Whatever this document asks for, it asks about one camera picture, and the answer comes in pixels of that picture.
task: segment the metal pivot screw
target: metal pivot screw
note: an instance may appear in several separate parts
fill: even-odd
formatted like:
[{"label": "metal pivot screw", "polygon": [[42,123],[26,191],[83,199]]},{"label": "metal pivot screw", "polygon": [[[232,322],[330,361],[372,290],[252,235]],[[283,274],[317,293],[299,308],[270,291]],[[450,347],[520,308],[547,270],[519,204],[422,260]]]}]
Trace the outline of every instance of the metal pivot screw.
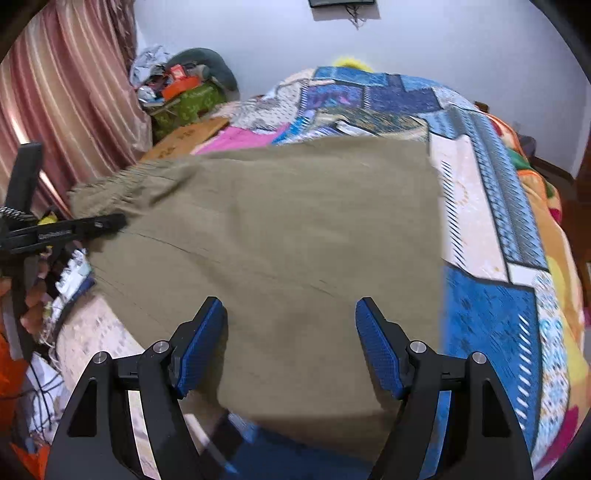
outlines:
[{"label": "metal pivot screw", "polygon": [[484,353],[474,352],[472,354],[472,360],[474,360],[477,364],[485,364],[486,355]]},{"label": "metal pivot screw", "polygon": [[105,360],[107,360],[107,352],[95,353],[94,357],[92,357],[92,361],[96,364],[101,364]]},{"label": "metal pivot screw", "polygon": [[169,345],[166,340],[160,340],[159,342],[156,342],[152,348],[156,353],[164,353],[166,350],[168,350],[168,347]]},{"label": "metal pivot screw", "polygon": [[410,343],[410,349],[415,353],[423,353],[427,350],[427,345],[418,340]]}]

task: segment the patchwork quilt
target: patchwork quilt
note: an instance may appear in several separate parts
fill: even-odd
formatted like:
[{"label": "patchwork quilt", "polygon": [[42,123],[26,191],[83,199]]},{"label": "patchwork quilt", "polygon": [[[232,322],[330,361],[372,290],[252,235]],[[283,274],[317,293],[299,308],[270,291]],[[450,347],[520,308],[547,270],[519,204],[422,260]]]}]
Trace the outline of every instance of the patchwork quilt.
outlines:
[{"label": "patchwork quilt", "polygon": [[[566,237],[543,194],[543,179],[532,171],[518,175],[510,152],[516,147],[499,134],[495,119],[432,80],[346,67],[299,72],[265,96],[226,104],[215,115],[230,116],[233,128],[264,135],[276,145],[345,135],[428,142],[443,191],[442,353],[486,354],[509,395],[537,476],[547,471],[589,409],[582,297]],[[112,312],[109,317],[106,306],[94,308],[102,309],[95,320],[85,320],[92,316],[89,311],[78,312],[72,318],[76,327],[62,333],[70,339],[59,346],[60,357],[78,365],[68,366],[69,384],[88,361],[74,358],[76,345],[90,345],[92,353],[116,350],[117,356],[143,351]],[[98,340],[97,328],[106,331]],[[149,447],[141,446],[147,437],[133,399],[132,409],[140,419],[134,420],[134,429],[144,472],[156,478]],[[423,478],[436,468],[448,409],[449,396],[442,394]],[[208,445],[220,478],[362,479],[371,469],[365,461],[295,444],[228,412],[216,421],[240,433],[239,447],[235,437],[208,439],[206,428],[192,430]]]}]

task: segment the striped curtain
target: striped curtain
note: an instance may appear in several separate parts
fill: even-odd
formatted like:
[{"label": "striped curtain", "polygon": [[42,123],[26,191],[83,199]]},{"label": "striped curtain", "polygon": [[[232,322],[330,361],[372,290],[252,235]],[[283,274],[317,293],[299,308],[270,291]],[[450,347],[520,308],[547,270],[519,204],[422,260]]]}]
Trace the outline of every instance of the striped curtain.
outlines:
[{"label": "striped curtain", "polygon": [[44,146],[37,209],[67,213],[75,184],[135,164],[149,117],[128,81],[133,0],[51,0],[0,64],[0,202],[19,144]]}]

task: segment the black wire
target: black wire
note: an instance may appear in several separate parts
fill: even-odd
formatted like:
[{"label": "black wire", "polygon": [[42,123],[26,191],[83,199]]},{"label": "black wire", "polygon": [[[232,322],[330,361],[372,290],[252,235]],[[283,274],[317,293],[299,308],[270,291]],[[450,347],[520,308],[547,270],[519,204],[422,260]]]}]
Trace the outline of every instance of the black wire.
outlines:
[{"label": "black wire", "polygon": [[[43,399],[43,403],[45,404],[45,411],[47,412],[47,419],[49,420],[49,428],[51,430],[51,413],[49,412],[49,406],[47,405],[47,400],[45,398],[45,391],[41,386],[41,382],[39,381],[37,372],[35,372],[35,369],[33,368],[33,364],[29,366],[31,367],[31,371],[33,372],[33,376],[35,376],[35,381],[37,382],[37,386],[39,387],[39,393],[37,393],[35,396],[39,397],[39,395],[41,395],[41,398]],[[43,421],[43,413],[41,413],[41,400],[39,400],[39,423],[41,424],[41,435],[43,435],[43,441],[47,443],[47,439],[45,438],[45,431],[43,430],[43,425],[45,424],[45,422]]]},{"label": "black wire", "polygon": [[[49,382],[47,382],[41,388],[43,389],[43,388],[47,387],[48,385],[51,385],[53,383],[53,381],[59,376],[60,376],[60,374],[56,374],[55,377],[53,377],[51,380],[49,380]],[[62,382],[58,383],[57,385],[51,387],[49,390],[53,390],[54,388],[59,387],[60,385],[62,385],[62,383],[64,383],[64,382],[62,381]],[[18,400],[19,398],[26,397],[29,393],[33,393],[36,391],[37,391],[37,389],[35,389],[35,388],[29,388],[29,390],[25,390],[24,392],[20,392],[18,395],[13,395],[11,397],[0,397],[0,401],[2,401],[2,400]]]}]

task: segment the blue gripper pad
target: blue gripper pad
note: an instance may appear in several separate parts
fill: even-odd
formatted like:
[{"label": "blue gripper pad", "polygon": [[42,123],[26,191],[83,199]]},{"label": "blue gripper pad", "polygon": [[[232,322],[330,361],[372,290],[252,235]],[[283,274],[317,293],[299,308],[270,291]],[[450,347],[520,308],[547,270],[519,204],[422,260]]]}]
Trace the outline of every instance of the blue gripper pad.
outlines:
[{"label": "blue gripper pad", "polygon": [[[194,323],[199,322],[200,325],[194,332]],[[171,366],[177,372],[171,373],[171,376],[178,379],[176,385],[174,382],[173,385],[179,398],[186,397],[189,391],[198,386],[226,323],[227,314],[222,302],[216,297],[208,297],[193,321],[178,327],[171,341],[178,332],[182,332],[182,328],[190,333],[194,332],[192,338],[183,338],[180,335],[179,346],[171,360]]]},{"label": "blue gripper pad", "polygon": [[380,386],[391,392],[397,400],[402,399],[405,388],[400,378],[398,357],[386,340],[377,319],[365,303],[365,299],[359,300],[355,307],[355,325]]}]

